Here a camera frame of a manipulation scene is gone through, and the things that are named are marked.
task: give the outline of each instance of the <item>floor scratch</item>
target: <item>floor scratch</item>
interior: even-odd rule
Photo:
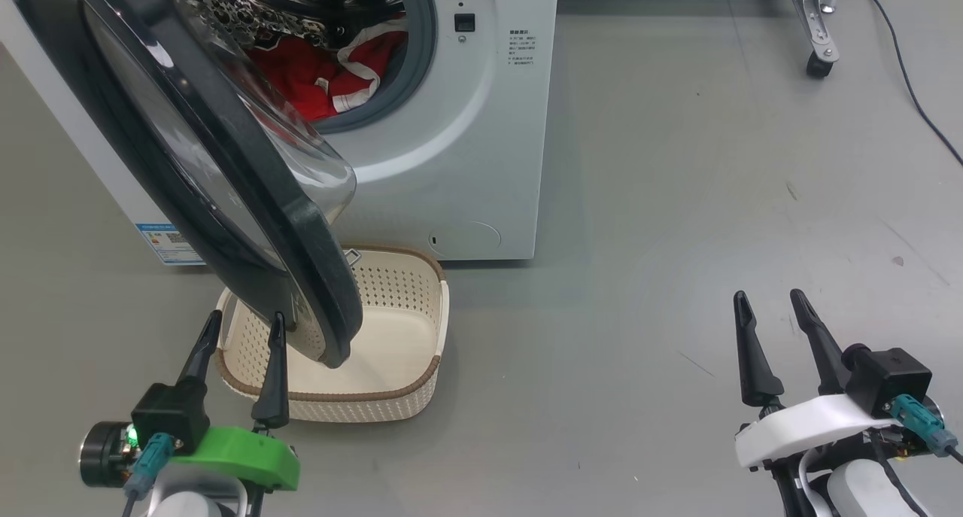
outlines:
[[[691,357],[689,357],[688,355],[685,355],[685,353],[683,353],[683,352],[680,352],[678,349],[676,350],[676,352],[678,352],[679,355],[685,357],[685,359],[688,359],[688,362],[689,362],[689,363],[692,363],[692,365],[698,366],[698,367],[699,367],[699,370],[702,370],[703,373],[707,373],[707,374],[709,374],[709,376],[712,376],[713,378],[715,378],[715,374],[710,373],[709,370],[703,369],[702,365],[699,365],[699,363],[696,363],[695,360],[692,360],[692,359],[691,359]]]
[[[743,46],[743,37],[739,33],[739,23],[736,23],[736,13],[732,10],[732,0],[726,0],[729,5],[729,17],[732,19],[732,28],[736,32],[736,41],[739,43],[739,52],[743,55],[743,68],[746,70],[746,89],[752,96],[752,106],[756,109],[756,116],[763,116],[759,108],[759,99],[756,99],[756,91],[752,89],[752,71],[749,70],[749,58],[746,58],[746,48]]]
[[[792,201],[799,201],[799,194],[795,193],[795,187],[792,185],[792,182],[785,181],[785,191],[788,191],[788,194],[791,195]]]
[[[925,259],[925,257],[923,257],[923,256],[915,249],[915,247],[913,247],[912,244],[909,243],[909,240],[906,240],[906,237],[905,237],[905,236],[900,235],[900,232],[898,232],[897,230],[893,229],[893,226],[891,226],[891,225],[889,224],[889,222],[887,222],[886,220],[883,220],[882,218],[880,218],[879,221],[883,222],[883,225],[886,226],[886,229],[890,230],[890,233],[893,233],[893,235],[897,236],[897,239],[900,239],[901,242],[904,243],[904,244],[906,245],[906,247],[911,250],[911,252],[913,252],[914,254],[916,254],[916,257],[919,257],[919,260],[921,260],[922,264],[925,264],[926,268],[929,269],[929,272],[932,272],[932,273],[933,273],[933,276],[939,278],[940,281],[942,281],[943,286],[952,287],[952,286],[949,286],[949,281],[946,280],[946,278],[944,278],[942,274],[940,274],[940,271],[938,271],[938,270],[936,270],[935,268],[933,268],[933,266],[932,266],[931,264],[929,264],[929,262]]]

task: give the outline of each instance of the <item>sticker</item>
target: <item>sticker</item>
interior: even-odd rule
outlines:
[[[509,30],[509,65],[534,65],[536,41],[529,30]]]
[[[190,247],[178,228],[171,224],[137,224],[161,262],[166,266],[202,266],[204,260]]]

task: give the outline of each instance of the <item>gray floor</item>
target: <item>gray floor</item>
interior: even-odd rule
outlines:
[[[883,0],[926,108],[963,146],[959,0]],[[901,345],[963,434],[963,169],[911,108],[867,0],[830,20],[823,82],[787,3],[565,0],[539,255],[451,267],[436,399],[400,424],[293,424],[302,490],[266,515],[780,515],[737,468],[744,288],[785,386],[816,395],[788,291],[847,345]],[[110,515],[76,446],[169,380],[220,290],[162,268],[9,56],[0,55],[0,499]],[[247,424],[222,384],[207,407]],[[898,463],[934,514],[963,468]]]

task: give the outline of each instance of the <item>laundry basket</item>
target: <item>laundry basket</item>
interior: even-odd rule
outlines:
[[[325,422],[398,421],[434,394],[448,329],[448,284],[441,266],[410,250],[354,247],[351,267],[364,322],[339,369],[288,346],[291,418]],[[217,307],[234,314],[217,344],[217,370],[232,390],[255,400],[268,366],[269,328],[224,290]]]

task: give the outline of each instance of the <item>metal table leg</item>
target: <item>metal table leg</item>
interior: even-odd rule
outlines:
[[[795,10],[799,13],[809,40],[813,45],[813,53],[806,64],[806,75],[812,78],[825,78],[832,70],[833,64],[839,60],[839,51],[833,38],[829,36],[825,21],[822,19],[823,6],[826,10],[835,11],[836,0],[792,0]]]

